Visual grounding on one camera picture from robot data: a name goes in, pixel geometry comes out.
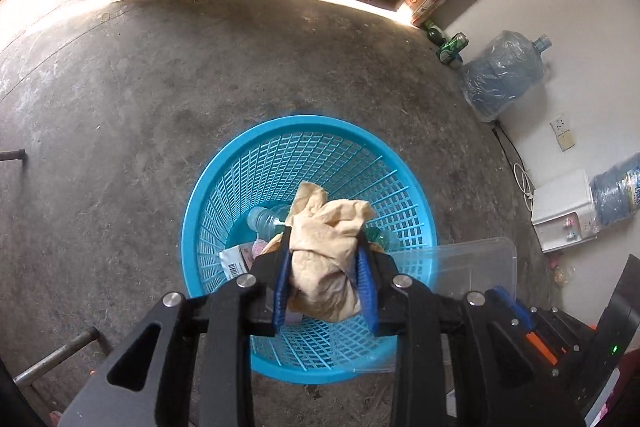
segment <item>metal bar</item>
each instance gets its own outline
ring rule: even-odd
[[[14,384],[18,387],[27,387],[35,380],[46,375],[51,369],[60,365],[72,354],[80,351],[84,346],[93,342],[100,336],[100,333],[94,327],[88,328],[80,333],[69,343],[55,350],[48,357],[40,360],[40,362],[32,365],[25,372],[14,378]]]
[[[27,153],[24,149],[18,149],[17,151],[0,152],[0,162],[7,160],[24,160],[27,158]]]

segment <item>concrete floor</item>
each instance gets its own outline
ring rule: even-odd
[[[506,236],[518,294],[558,303],[489,126],[424,32],[315,0],[66,0],[0,52],[0,356],[17,374],[85,325],[116,344],[184,291],[178,236],[226,142],[288,114],[376,134],[415,173],[441,243]],[[63,409],[91,345],[34,389]],[[384,425],[389,375],[299,387],[254,378],[257,425]]]

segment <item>metal bolt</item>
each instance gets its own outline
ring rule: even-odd
[[[393,282],[396,288],[409,288],[414,283],[414,280],[411,279],[411,276],[401,273],[394,277]]]
[[[164,297],[162,297],[162,304],[164,304],[167,308],[173,308],[177,306],[182,301],[182,295],[178,292],[169,292]]]
[[[241,288],[251,288],[255,284],[255,275],[250,273],[243,273],[238,279],[236,279],[236,284]]]
[[[480,292],[469,292],[466,294],[466,301],[472,306],[482,306],[484,305],[485,299],[484,295]]]

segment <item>white wall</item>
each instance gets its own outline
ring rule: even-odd
[[[448,0],[434,19],[468,36],[466,60],[503,29],[553,41],[548,79],[500,118],[536,185],[577,168],[593,176],[640,151],[640,0]],[[548,124],[559,113],[576,141],[566,152]],[[640,216],[567,249],[566,311],[596,323],[630,253],[640,257]]]

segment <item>crumpled beige cloth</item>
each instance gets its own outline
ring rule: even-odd
[[[291,295],[287,309],[327,322],[339,322],[360,312],[355,281],[356,236],[376,215],[367,201],[334,200],[319,185],[302,182],[286,224],[291,227]],[[262,254],[280,247],[282,234],[268,242]]]

